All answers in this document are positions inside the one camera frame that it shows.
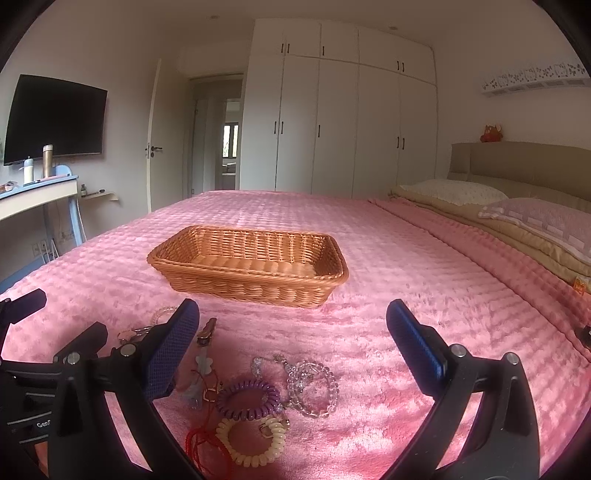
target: window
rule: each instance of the window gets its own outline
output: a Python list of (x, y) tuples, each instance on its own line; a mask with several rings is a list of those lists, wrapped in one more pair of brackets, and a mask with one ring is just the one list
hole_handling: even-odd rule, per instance
[(222, 158), (236, 158), (238, 153), (238, 123), (228, 122), (223, 126)]

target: purple coil bracelet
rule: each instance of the purple coil bracelet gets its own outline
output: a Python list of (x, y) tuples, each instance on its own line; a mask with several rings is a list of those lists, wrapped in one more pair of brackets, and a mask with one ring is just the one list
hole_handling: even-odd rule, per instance
[[(228, 407), (228, 399), (243, 390), (262, 390), (267, 395), (267, 401), (257, 408), (233, 410)], [(273, 413), (279, 405), (279, 391), (274, 385), (264, 380), (243, 380), (231, 387), (224, 388), (217, 396), (216, 408), (227, 419), (259, 420)]]

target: screw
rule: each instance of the screw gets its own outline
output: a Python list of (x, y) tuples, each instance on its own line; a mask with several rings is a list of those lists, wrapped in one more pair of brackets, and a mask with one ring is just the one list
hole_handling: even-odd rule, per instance
[(450, 348), (452, 350), (452, 353), (459, 358), (466, 356), (466, 354), (468, 353), (468, 350), (466, 350), (466, 347), (463, 345), (460, 345), (459, 343), (454, 343)]
[(119, 350), (123, 356), (132, 356), (135, 353), (135, 345), (133, 343), (126, 343)]
[(519, 357), (516, 353), (509, 352), (505, 355), (505, 358), (511, 365), (517, 365), (519, 363)]
[(80, 360), (80, 354), (78, 352), (72, 352), (70, 355), (67, 356), (67, 362), (70, 365), (76, 365)]

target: white wall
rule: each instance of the white wall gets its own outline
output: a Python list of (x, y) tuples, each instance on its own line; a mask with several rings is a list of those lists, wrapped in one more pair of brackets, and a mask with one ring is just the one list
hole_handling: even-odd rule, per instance
[(439, 91), (437, 176), (446, 177), (451, 144), (476, 142), (486, 124), (507, 141), (591, 149), (591, 88), (561, 88), (494, 98), (487, 75), (539, 61), (576, 59), (553, 20), (531, 0), (479, 2), (470, 18), (434, 43)]
[[(113, 191), (120, 202), (81, 202), (88, 237), (147, 213), (146, 161), (148, 116), (157, 59), (176, 56), (176, 47), (147, 28), (142, 9), (119, 0), (57, 0), (29, 29), (0, 73), (0, 140), (8, 122), (12, 96), (21, 73), (84, 83), (108, 90), (103, 154), (63, 161), (89, 191)], [(0, 183), (22, 183), (22, 172), (0, 167)], [(61, 215), (64, 229), (64, 214)], [(0, 280), (33, 260), (31, 246), (20, 238), (43, 238), (38, 222), (19, 225), (0, 240)], [(6, 266), (3, 256), (14, 260)]]
[(250, 38), (187, 46), (181, 49), (177, 68), (189, 78), (244, 73), (250, 52)]

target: white cabinet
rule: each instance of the white cabinet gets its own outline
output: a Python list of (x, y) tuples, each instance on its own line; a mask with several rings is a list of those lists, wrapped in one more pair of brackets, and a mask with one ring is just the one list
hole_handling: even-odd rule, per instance
[(320, 58), (359, 62), (357, 27), (339, 22), (322, 22)]
[(285, 53), (300, 57), (320, 56), (320, 22), (289, 18), (284, 20)]
[(400, 76), (401, 148), (398, 184), (435, 176), (437, 92), (434, 85)]
[(359, 62), (396, 71), (397, 55), (393, 35), (359, 27)]
[(359, 116), (353, 198), (386, 198), (400, 152), (399, 75), (359, 66)]
[(285, 52), (284, 24), (278, 18), (259, 18), (252, 34), (251, 55)]
[(435, 84), (433, 51), (396, 35), (359, 27), (359, 62)]
[(285, 57), (275, 183), (278, 192), (311, 192), (319, 61)]
[(240, 188), (275, 190), (283, 56), (253, 54), (242, 117)]
[(320, 22), (303, 18), (256, 20), (251, 55), (259, 53), (319, 57)]
[(394, 37), (397, 52), (397, 68), (403, 75), (435, 84), (435, 61), (433, 51), (420, 43), (406, 38)]
[(359, 65), (320, 60), (312, 193), (351, 198)]

